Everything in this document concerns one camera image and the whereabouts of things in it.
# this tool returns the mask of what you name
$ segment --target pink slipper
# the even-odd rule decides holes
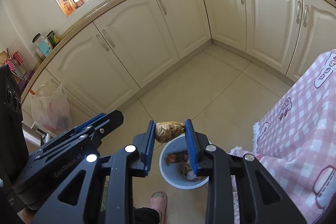
[[[159,224],[164,223],[166,207],[167,207],[167,194],[165,192],[159,191],[152,194],[150,208],[161,212],[161,220]]]

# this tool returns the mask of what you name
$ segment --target kitchen cabinet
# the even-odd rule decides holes
[[[47,82],[49,82],[51,86],[54,87],[55,90],[59,86],[59,82],[54,77],[52,77],[52,75],[45,69],[41,72],[39,77],[36,79],[33,86],[31,87],[31,90],[36,92],[41,87],[41,85],[45,85]],[[71,116],[71,121],[72,121],[72,127],[78,126],[84,123],[85,121],[91,119],[92,117],[96,116],[96,113],[94,113],[92,110],[90,110],[85,105],[83,105],[67,89],[66,89],[66,92],[67,92],[68,102],[70,106],[70,116]],[[32,115],[32,109],[31,109],[31,98],[32,98],[32,94],[29,92],[25,100],[22,103],[22,110],[23,112],[26,112],[27,115],[32,117],[33,115]]]
[[[203,0],[157,0],[179,58],[211,39]]]
[[[299,35],[302,0],[246,0],[246,53],[284,75]]]
[[[204,0],[211,37],[245,52],[245,0]]]
[[[179,60],[156,0],[126,0],[94,23],[141,88]]]
[[[325,0],[303,0],[299,38],[287,76],[297,81],[323,52],[336,48],[336,8]]]
[[[29,115],[27,112],[25,112],[23,109],[22,111],[22,117],[23,117],[23,122],[28,125],[29,127],[31,127],[34,123],[33,117],[31,116],[31,114]]]
[[[140,90],[93,23],[74,36],[46,69],[95,113],[116,109]]]

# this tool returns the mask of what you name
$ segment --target pink checkered tablecloth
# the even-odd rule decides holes
[[[335,65],[336,50],[321,54],[253,126],[252,154],[286,191],[308,224],[318,220],[336,194]],[[236,147],[230,153],[242,157],[250,152]],[[239,210],[235,208],[237,223]]]

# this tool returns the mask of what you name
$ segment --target white wall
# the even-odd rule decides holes
[[[38,57],[33,48],[33,37],[37,33],[46,37],[51,30],[62,35],[97,6],[90,2],[88,10],[83,7],[66,17],[56,0],[0,0],[0,51],[7,47],[11,51],[19,50],[28,64],[34,66]]]
[[[54,30],[63,33],[70,22],[56,0],[2,0],[7,15],[31,55],[35,55],[32,39],[38,33],[44,37]]]

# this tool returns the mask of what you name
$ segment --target red utensil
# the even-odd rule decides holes
[[[17,61],[18,65],[21,65],[23,63],[23,57],[19,52],[14,52],[13,58]]]
[[[15,66],[14,66],[14,64],[13,64],[12,61],[10,61],[9,59],[7,59],[7,60],[5,60],[5,64],[9,67],[9,69],[11,70],[11,72],[16,73]]]

